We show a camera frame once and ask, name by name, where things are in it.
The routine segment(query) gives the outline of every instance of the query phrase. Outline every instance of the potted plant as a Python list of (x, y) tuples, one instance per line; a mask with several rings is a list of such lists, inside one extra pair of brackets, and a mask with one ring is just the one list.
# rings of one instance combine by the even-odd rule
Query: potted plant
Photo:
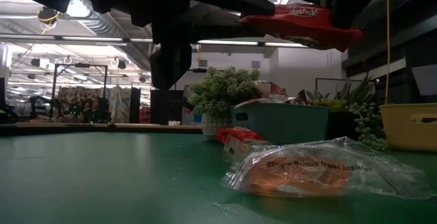
[(216, 128), (231, 126), (231, 106), (257, 97), (253, 81), (259, 74), (259, 70), (249, 72), (233, 66), (224, 71), (209, 67), (203, 82), (190, 86), (193, 94), (188, 102), (202, 114), (202, 131), (208, 139), (216, 139)]
[(329, 94), (322, 95), (317, 90), (306, 92), (310, 104), (330, 107), (327, 139), (347, 136), (373, 149), (386, 149), (381, 117), (374, 113), (375, 104), (371, 103), (375, 83), (370, 79), (366, 75), (355, 89), (351, 89), (352, 82), (346, 81), (333, 100), (327, 98)]

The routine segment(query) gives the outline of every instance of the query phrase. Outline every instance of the white wall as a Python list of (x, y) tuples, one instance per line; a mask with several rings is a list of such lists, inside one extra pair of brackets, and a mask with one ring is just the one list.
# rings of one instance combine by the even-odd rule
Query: white wall
[(302, 90), (314, 90), (316, 78), (342, 79), (341, 52), (319, 51), (309, 48), (278, 48), (270, 59), (270, 75), (288, 96), (295, 97)]
[[(197, 63), (197, 53), (193, 53), (193, 61), (191, 63), (191, 68), (198, 68)], [(235, 66), (238, 68), (244, 68), (249, 71), (252, 70), (252, 61), (260, 61), (261, 72), (260, 80), (269, 81), (270, 76), (270, 63), (269, 58), (264, 58), (263, 53), (201, 53), (201, 59), (208, 60), (208, 67), (214, 66), (219, 70), (224, 70), (229, 66)], [(203, 81), (205, 73), (193, 73), (188, 71), (183, 77), (176, 83), (177, 90), (184, 90), (185, 85), (191, 83), (200, 83)]]

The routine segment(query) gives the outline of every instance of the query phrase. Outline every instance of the teal storage container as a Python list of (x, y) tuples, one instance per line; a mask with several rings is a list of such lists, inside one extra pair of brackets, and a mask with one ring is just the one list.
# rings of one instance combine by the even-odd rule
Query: teal storage container
[(232, 125), (257, 132), (275, 145), (325, 139), (328, 107), (253, 103), (232, 109)]

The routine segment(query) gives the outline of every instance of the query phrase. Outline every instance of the yellow basket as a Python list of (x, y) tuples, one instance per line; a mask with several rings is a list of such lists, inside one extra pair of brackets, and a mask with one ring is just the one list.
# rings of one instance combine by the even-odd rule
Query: yellow basket
[(437, 152), (437, 104), (380, 106), (390, 148)]

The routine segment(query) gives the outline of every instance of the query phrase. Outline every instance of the green table surface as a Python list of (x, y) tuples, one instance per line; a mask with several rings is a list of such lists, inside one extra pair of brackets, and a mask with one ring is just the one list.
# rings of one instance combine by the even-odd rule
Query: green table surface
[[(202, 135), (87, 132), (0, 138), (0, 223), (437, 223), (437, 199), (275, 198), (221, 186)], [(392, 152), (437, 189), (437, 155)]]

